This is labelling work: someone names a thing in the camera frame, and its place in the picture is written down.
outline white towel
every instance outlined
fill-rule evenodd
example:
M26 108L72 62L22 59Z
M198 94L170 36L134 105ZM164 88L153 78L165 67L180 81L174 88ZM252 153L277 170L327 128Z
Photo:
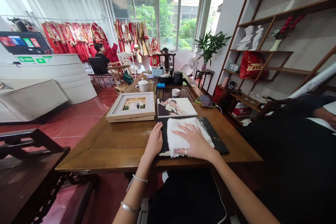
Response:
M193 124L196 127L196 129L200 128L202 135L206 139L206 141L212 146L212 148L215 147L211 140L211 137L209 136L207 131L203 128L203 126L201 126L197 117L191 117L191 118L180 119L180 120L169 118L167 122L167 138L168 138L168 146L169 146L171 158L176 158L178 156L181 156L180 154L175 153L175 150L190 148L190 144L185 139L173 133L173 131L182 131L185 133L185 131L182 130L179 127L179 125L185 126L186 124Z

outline white cup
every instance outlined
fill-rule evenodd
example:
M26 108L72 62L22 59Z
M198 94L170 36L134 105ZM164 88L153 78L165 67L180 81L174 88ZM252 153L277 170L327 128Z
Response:
M171 93L172 93L173 96L179 96L180 93L181 93L181 90L180 89L173 89L171 91Z
M140 92L148 92L149 82L141 78L141 80L138 82L138 85L136 85L135 88L138 89Z

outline hand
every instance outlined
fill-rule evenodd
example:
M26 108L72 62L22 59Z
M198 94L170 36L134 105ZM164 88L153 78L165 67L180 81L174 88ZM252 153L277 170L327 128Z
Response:
M336 130L336 116L332 113L330 113L328 110L326 110L325 108L318 108L315 109L313 111L313 115L316 118L320 118L324 121L326 121L327 123L330 124L330 126Z
M143 157L147 158L150 162L154 160L155 156L159 154L160 150L162 149L162 126L162 122L158 122L149 135Z
M188 156L210 161L218 152L205 140L200 128L196 129L193 124L186 124L186 126L179 126L186 133L181 131L173 131L173 133L187 140L190 144L190 148L187 151ZM182 155L186 154L185 149L178 149L175 152Z

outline wedding photo album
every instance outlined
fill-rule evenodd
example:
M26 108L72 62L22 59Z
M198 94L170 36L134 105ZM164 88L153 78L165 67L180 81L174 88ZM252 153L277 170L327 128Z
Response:
M197 116L188 98L157 99L157 117Z

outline white statue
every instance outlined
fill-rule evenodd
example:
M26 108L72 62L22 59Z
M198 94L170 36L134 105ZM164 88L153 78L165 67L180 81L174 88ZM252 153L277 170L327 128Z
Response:
M264 28L262 26L258 26L258 30L255 32L255 37L253 39L252 49L250 51L255 51L257 49L259 40L261 36L263 35L263 30Z
M251 42L252 33L254 32L254 26L249 26L245 29L245 37L237 44L238 50L247 50L246 45Z

